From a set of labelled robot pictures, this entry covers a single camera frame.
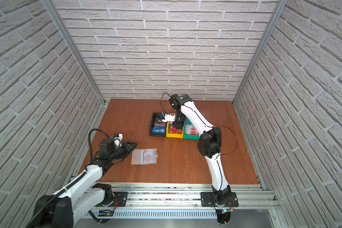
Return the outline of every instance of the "brick wallpaper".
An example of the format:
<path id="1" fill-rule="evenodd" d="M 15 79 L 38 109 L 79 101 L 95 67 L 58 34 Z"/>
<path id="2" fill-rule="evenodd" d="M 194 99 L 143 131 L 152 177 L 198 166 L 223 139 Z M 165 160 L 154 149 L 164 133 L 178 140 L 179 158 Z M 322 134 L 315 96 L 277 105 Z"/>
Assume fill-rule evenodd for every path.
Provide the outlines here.
<path id="1" fill-rule="evenodd" d="M 68 181 L 99 106 L 42 2 L 0 0 L 0 228 Z"/>
<path id="2" fill-rule="evenodd" d="M 342 0 L 289 0 L 235 103 L 293 227 L 342 228 Z"/>
<path id="3" fill-rule="evenodd" d="M 105 99 L 232 100 L 276 1 L 54 0 Z"/>

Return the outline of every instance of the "wooden table surface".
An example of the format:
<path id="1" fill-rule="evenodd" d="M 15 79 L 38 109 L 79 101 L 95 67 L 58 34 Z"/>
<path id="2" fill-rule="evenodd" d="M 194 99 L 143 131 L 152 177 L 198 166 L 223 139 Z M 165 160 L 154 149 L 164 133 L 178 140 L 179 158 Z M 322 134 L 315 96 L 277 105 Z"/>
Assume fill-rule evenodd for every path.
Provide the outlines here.
<path id="1" fill-rule="evenodd" d="M 221 156 L 228 183 L 258 184 L 232 102 L 194 102 L 211 124 L 228 126 L 237 135 L 237 149 L 232 154 Z M 162 101 L 162 107 L 166 112 L 174 113 L 167 100 Z M 196 147 L 198 140 L 149 136 L 152 112 L 162 112 L 160 100 L 110 100 L 98 128 L 110 136 L 123 134 L 124 142 L 138 143 L 137 149 L 157 148 L 159 157 L 156 164 L 131 165 L 130 155 L 123 162 L 113 165 L 99 181 L 211 184 L 206 160 Z M 220 128 L 222 129 L 221 153 L 229 153 L 236 147 L 236 138 L 227 128 Z M 96 131 L 92 141 L 93 153 L 99 150 L 98 144 L 104 137 L 102 133 Z M 87 165 L 89 161 L 89 153 L 87 153 L 82 165 Z"/>

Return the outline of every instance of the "black cable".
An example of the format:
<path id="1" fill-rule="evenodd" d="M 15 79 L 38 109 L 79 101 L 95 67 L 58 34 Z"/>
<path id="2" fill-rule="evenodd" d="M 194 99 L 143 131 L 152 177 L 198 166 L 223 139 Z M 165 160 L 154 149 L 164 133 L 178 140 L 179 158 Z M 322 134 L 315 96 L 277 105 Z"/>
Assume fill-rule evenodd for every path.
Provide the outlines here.
<path id="1" fill-rule="evenodd" d="M 89 134 L 87 136 L 88 142 L 89 142 L 89 154 L 90 154 L 90 162 L 93 160 L 93 150 L 91 148 L 91 132 L 93 131 L 100 131 L 101 133 L 103 133 L 106 137 L 110 138 L 110 136 L 108 134 L 106 134 L 104 131 L 97 129 L 97 128 L 93 128 L 89 131 Z"/>
<path id="2" fill-rule="evenodd" d="M 90 214 L 90 216 L 91 216 L 96 222 L 98 222 L 98 223 L 105 224 L 105 223 L 108 221 L 108 220 L 107 220 L 106 222 L 103 222 L 102 219 L 99 220 L 99 219 L 94 215 L 94 213 L 93 213 L 91 210 L 89 211 L 89 214 Z"/>
<path id="3" fill-rule="evenodd" d="M 76 178 L 73 182 L 69 183 L 66 187 L 66 189 L 71 188 L 72 186 L 74 186 L 77 182 L 79 182 L 79 180 L 81 180 L 85 175 L 86 175 L 87 171 L 84 170 L 84 172 L 82 172 L 81 176 L 79 176 L 79 178 Z"/>
<path id="4" fill-rule="evenodd" d="M 162 110 L 163 110 L 163 112 L 165 113 L 165 114 L 167 114 L 167 112 L 163 109 L 163 107 L 162 107 L 162 98 L 163 98 L 163 96 L 164 96 L 164 94 L 165 93 L 167 93 L 167 92 L 164 92 L 163 94 L 162 94 L 162 97 L 161 97 L 161 100 L 160 100 L 160 105 L 161 105 L 161 108 L 162 108 Z"/>

